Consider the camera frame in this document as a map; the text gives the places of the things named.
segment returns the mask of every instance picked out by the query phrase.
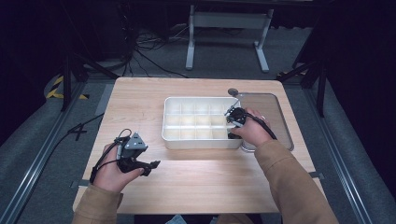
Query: person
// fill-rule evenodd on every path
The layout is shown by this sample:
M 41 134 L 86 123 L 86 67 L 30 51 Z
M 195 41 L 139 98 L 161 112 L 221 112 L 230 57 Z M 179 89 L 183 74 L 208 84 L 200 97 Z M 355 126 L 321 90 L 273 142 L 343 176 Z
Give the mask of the person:
M 246 111 L 262 119 L 262 115 L 257 110 L 246 108 Z M 254 156 L 268 179 L 283 223 L 338 223 L 312 177 L 279 141 L 272 139 L 262 126 L 253 119 L 247 118 L 243 127 L 233 128 L 231 132 L 257 148 Z M 114 160 L 116 151 L 111 150 L 104 162 Z M 82 196 L 73 223 L 116 223 L 117 207 L 122 198 L 120 192 L 142 172 L 142 170 L 133 170 L 123 174 L 114 162 L 104 166 Z M 243 214 L 229 214 L 220 215 L 217 223 L 252 222 Z

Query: hand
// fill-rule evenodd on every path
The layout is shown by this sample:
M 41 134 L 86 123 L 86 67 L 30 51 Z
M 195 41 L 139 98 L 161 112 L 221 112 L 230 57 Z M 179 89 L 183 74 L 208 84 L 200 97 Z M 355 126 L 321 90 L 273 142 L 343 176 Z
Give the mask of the hand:
M 110 145 L 106 145 L 104 152 L 110 147 Z M 117 157 L 117 146 L 114 146 L 107 154 L 105 159 L 102 161 L 102 164 L 108 161 L 114 161 Z M 138 178 L 143 174 L 145 170 L 143 168 L 132 170 L 129 173 L 123 173 L 118 167 L 117 163 L 111 162 L 109 164 L 104 165 L 97 173 L 93 184 L 105 190 L 110 190 L 114 192 L 121 192 L 125 186 Z
M 246 111 L 257 117 L 258 119 L 264 120 L 268 127 L 270 124 L 265 120 L 259 111 L 253 110 L 251 108 L 246 108 Z M 244 126 L 242 128 L 232 128 L 231 133 L 241 136 L 245 141 L 252 144 L 255 147 L 261 146 L 264 142 L 271 140 L 270 134 L 264 130 L 264 128 L 251 118 L 247 118 Z

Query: white box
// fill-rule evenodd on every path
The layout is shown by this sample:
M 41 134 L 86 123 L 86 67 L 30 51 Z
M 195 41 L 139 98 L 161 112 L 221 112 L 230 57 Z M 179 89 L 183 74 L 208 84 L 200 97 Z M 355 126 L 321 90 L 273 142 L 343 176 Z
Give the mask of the white box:
M 227 109 L 233 97 L 168 97 L 163 110 L 163 140 L 169 149 L 239 148 L 242 139 L 228 139 Z

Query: transparent lid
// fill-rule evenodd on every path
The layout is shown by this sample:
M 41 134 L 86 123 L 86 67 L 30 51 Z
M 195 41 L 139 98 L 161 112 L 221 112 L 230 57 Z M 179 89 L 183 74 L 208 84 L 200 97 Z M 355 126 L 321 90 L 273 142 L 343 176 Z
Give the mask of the transparent lid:
M 258 110 L 270 122 L 270 128 L 275 134 L 277 140 L 288 150 L 293 150 L 288 125 L 286 124 L 279 101 L 271 93 L 251 93 L 239 92 L 236 96 L 241 102 L 243 108 L 250 107 Z M 249 145 L 245 143 L 245 149 L 249 150 Z

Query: tan jacket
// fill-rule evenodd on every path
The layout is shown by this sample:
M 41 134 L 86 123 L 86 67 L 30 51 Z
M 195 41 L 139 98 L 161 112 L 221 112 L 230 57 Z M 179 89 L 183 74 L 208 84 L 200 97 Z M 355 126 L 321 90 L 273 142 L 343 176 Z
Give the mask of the tan jacket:
M 311 176 L 278 141 L 265 142 L 254 153 L 271 187 L 283 223 L 337 223 Z M 89 185 L 73 223 L 116 223 L 122 195 Z M 245 216 L 219 216 L 218 223 L 251 223 Z

